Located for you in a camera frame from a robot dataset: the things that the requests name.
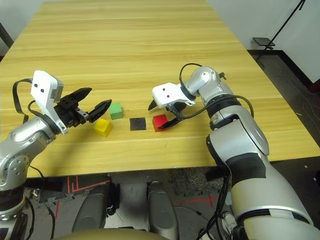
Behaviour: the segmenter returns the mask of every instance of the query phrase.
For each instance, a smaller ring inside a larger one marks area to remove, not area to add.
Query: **block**
[[[130,131],[141,131],[146,129],[146,119],[144,117],[130,118]]]
[[[107,137],[112,129],[112,124],[110,121],[99,118],[94,125],[94,131],[102,137]]]
[[[153,124],[154,131],[160,132],[160,131],[167,130],[167,128],[159,129],[166,122],[168,122],[168,119],[167,119],[167,116],[165,114],[154,116],[153,119],[152,119],[152,124]]]
[[[124,117],[120,103],[112,103],[109,107],[109,112],[112,120],[122,119]]]

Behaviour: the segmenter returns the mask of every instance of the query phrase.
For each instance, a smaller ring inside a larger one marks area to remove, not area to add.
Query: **gray floor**
[[[308,92],[278,56],[262,56],[260,62],[264,72],[320,146],[319,96]],[[176,208],[180,226],[180,239],[194,240],[199,230],[205,226],[206,219],[210,218],[214,213],[215,201],[210,201],[210,199],[218,197],[217,189],[221,186],[221,181],[206,182],[204,174],[208,169],[190,168],[110,174],[114,183],[121,184],[122,202],[120,205],[121,210],[117,211],[114,216],[107,218],[105,227],[130,225],[139,229],[146,228],[146,183],[158,180],[163,182],[174,205],[188,207],[203,214],[203,216],[199,216],[188,208]],[[60,201],[56,219],[56,237],[64,236],[71,232],[73,221],[85,195],[86,193],[77,195],[72,200]],[[48,211],[42,204],[34,202],[34,205],[36,219],[31,239],[49,239],[51,218],[48,215]],[[51,207],[51,209],[54,213],[56,212],[55,206]]]

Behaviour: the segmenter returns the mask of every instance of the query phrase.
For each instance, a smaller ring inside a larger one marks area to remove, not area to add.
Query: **silver robot arm segment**
[[[0,143],[0,240],[24,238],[28,221],[23,213],[24,184],[32,160],[56,139],[56,135],[66,135],[68,128],[87,121],[93,123],[112,102],[102,101],[91,112],[84,112],[78,108],[78,103],[92,89],[80,88],[61,98],[62,89],[60,80],[44,71],[35,71],[31,95],[42,114],[32,111],[37,116],[10,132]]]
[[[206,144],[216,164],[231,172],[232,209],[247,238],[320,239],[296,192],[268,161],[268,141],[251,114],[236,98],[223,100],[233,93],[212,68],[200,67],[194,74],[202,82],[201,75],[210,70],[210,81],[197,91],[205,106],[219,100],[207,109],[213,131]]]

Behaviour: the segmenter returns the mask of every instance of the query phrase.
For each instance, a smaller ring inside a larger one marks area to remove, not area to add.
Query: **black cable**
[[[189,116],[178,115],[177,117],[178,117],[180,120],[191,119],[191,118],[197,116],[198,114],[202,113],[204,110],[206,110],[206,109],[212,107],[213,105],[217,104],[218,102],[220,102],[220,101],[222,101],[222,100],[225,100],[225,99],[233,99],[233,98],[244,100],[244,101],[248,104],[248,106],[249,106],[251,116],[252,116],[253,118],[255,117],[254,108],[252,107],[251,102],[250,102],[247,98],[245,98],[244,96],[239,96],[239,95],[225,96],[225,97],[223,97],[223,98],[221,98],[221,99],[218,99],[218,100],[216,100],[216,101],[208,104],[208,105],[205,106],[204,108],[200,109],[199,111],[197,111],[197,112],[195,112],[195,113],[193,113],[193,114],[191,114],[191,115],[189,115]]]
[[[223,207],[225,205],[225,201],[226,201],[226,197],[227,197],[227,193],[228,193],[228,189],[229,189],[229,179],[230,179],[231,174],[230,174],[230,171],[227,167],[225,168],[225,171],[226,172],[225,172],[225,176],[223,177],[223,185],[222,185],[221,191],[219,193],[215,212],[214,212],[213,216],[210,218],[210,220],[208,221],[206,228],[199,232],[196,240],[200,240],[202,238],[202,236],[205,234],[208,235],[209,239],[213,240],[213,238],[210,236],[209,231],[215,224],[218,224],[218,218],[221,216],[221,212],[222,212]]]
[[[23,122],[22,123],[26,123],[29,119],[29,116],[27,114],[25,114],[21,108],[21,104],[20,104],[19,96],[18,96],[18,85],[19,85],[19,83],[22,83],[22,82],[32,84],[32,80],[33,80],[32,78],[25,78],[25,79],[16,81],[12,86],[12,96],[13,96],[14,108],[18,114],[23,115]]]
[[[30,113],[36,115],[37,117],[42,118],[43,115],[42,115],[40,112],[31,109],[31,105],[32,105],[33,103],[35,103],[35,102],[36,102],[36,100],[32,100],[32,101],[28,104],[28,110],[29,110]]]
[[[219,228],[219,223],[218,223],[218,221],[216,221],[216,231],[218,232],[218,235],[219,235],[220,240],[224,240],[223,237],[222,237],[220,228]]]
[[[49,212],[49,214],[51,215],[51,218],[52,218],[52,229],[51,229],[51,238],[50,239],[54,239],[55,229],[56,229],[56,218],[55,218],[55,215],[52,212],[52,210],[48,206],[46,208],[48,209],[48,212]]]
[[[209,221],[208,218],[206,218],[201,212],[191,208],[191,207],[188,207],[188,206],[180,206],[180,205],[173,205],[174,208],[181,208],[181,209],[188,209],[190,211],[193,211],[194,213],[196,213],[198,216],[202,217],[204,220],[206,220],[207,222]]]
[[[35,229],[35,209],[34,206],[32,205],[31,201],[29,200],[29,198],[25,197],[26,202],[29,204],[30,209],[31,209],[31,214],[32,214],[32,221],[31,221],[31,227],[29,230],[29,235],[26,237],[25,240],[29,240],[32,233],[34,232]]]
[[[198,63],[194,63],[194,62],[190,62],[190,63],[187,63],[185,65],[182,66],[181,70],[180,70],[180,73],[179,73],[179,82],[181,84],[181,86],[184,86],[184,82],[182,81],[182,72],[183,70],[185,69],[186,66],[189,66],[189,65],[194,65],[194,66],[199,66],[199,67],[202,67],[201,64],[198,64]],[[213,105],[217,104],[219,101],[222,101],[222,100],[225,100],[225,99],[232,99],[232,98],[237,98],[237,99],[242,99],[246,102],[246,104],[248,104],[249,108],[250,108],[250,114],[251,116],[254,118],[255,116],[255,113],[254,113],[254,108],[252,107],[252,104],[250,103],[250,101],[245,98],[244,96],[239,96],[239,95],[230,95],[230,96],[225,96],[221,99],[218,99],[212,103],[210,103],[209,105],[203,107],[202,109],[200,109],[199,111],[195,112],[194,114],[191,114],[189,116],[183,116],[183,115],[180,115],[178,112],[173,112],[177,118],[181,121],[181,120],[185,120],[185,119],[191,119],[195,116],[197,116],[198,114],[202,113],[203,111],[205,111],[206,109],[212,107]]]
[[[179,81],[180,81],[180,84],[181,84],[181,86],[183,85],[185,85],[184,84],[184,82],[182,81],[182,72],[183,72],[183,70],[184,70],[184,68],[186,67],[186,66],[189,66],[189,65],[194,65],[194,66],[199,66],[199,67],[202,67],[202,65],[200,65],[200,64],[198,64],[198,63],[194,63],[194,62],[190,62],[190,63],[187,63],[187,64],[185,64],[185,65],[183,65],[183,67],[181,68],[181,70],[180,70],[180,73],[179,73]]]
[[[40,174],[40,176],[41,176],[41,178],[42,178],[42,187],[41,187],[41,193],[43,192],[43,190],[44,190],[44,188],[45,188],[45,176],[42,174],[42,172],[38,169],[38,168],[36,168],[36,167],[34,167],[34,166],[31,166],[31,165],[29,165],[29,167],[30,168],[32,168],[32,169],[34,169],[34,170],[36,170],[39,174]]]
[[[41,176],[41,178],[42,178],[42,188],[41,188],[41,193],[43,192],[43,190],[44,190],[44,187],[45,187],[45,176],[42,174],[42,172],[38,169],[38,168],[36,168],[36,167],[34,167],[34,166],[29,166],[30,168],[32,168],[32,169],[34,169],[34,170],[36,170],[39,174],[40,174],[40,176]],[[54,238],[54,236],[55,236],[55,229],[56,229],[56,218],[55,218],[55,215],[54,215],[54,213],[52,212],[52,210],[48,207],[48,206],[46,206],[46,208],[48,209],[48,212],[49,212],[49,214],[51,215],[51,217],[52,217],[52,229],[51,229],[51,238],[50,239],[53,239]]]

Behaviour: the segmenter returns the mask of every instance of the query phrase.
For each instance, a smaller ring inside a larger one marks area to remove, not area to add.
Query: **wood grain tabletop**
[[[107,138],[91,123],[58,135],[31,164],[45,176],[215,165],[205,143],[211,131],[205,112],[162,132],[154,131],[152,117],[166,111],[148,112],[152,88],[177,84],[180,68],[190,62],[224,72],[232,91],[251,101],[270,161],[320,155],[290,106],[205,0],[44,3],[0,63],[2,140],[23,120],[14,109],[13,83],[44,70],[64,82],[63,96],[92,88],[81,109],[112,99],[124,115],[111,121]],[[186,69],[183,78],[194,70]],[[30,89],[28,83],[19,86],[24,109]],[[185,112],[202,107],[198,101]],[[111,119],[108,112],[103,117]],[[146,118],[147,129],[130,131],[129,118]],[[38,176],[28,170],[28,177]]]

